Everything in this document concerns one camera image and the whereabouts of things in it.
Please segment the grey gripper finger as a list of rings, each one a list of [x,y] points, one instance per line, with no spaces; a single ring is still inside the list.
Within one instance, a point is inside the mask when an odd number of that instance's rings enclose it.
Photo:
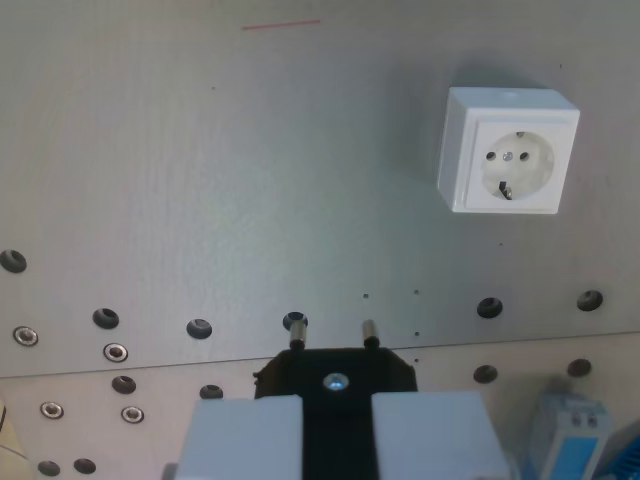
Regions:
[[[511,468],[475,391],[372,396],[381,479],[510,479]]]
[[[301,479],[302,399],[198,401],[172,467],[165,479]]]

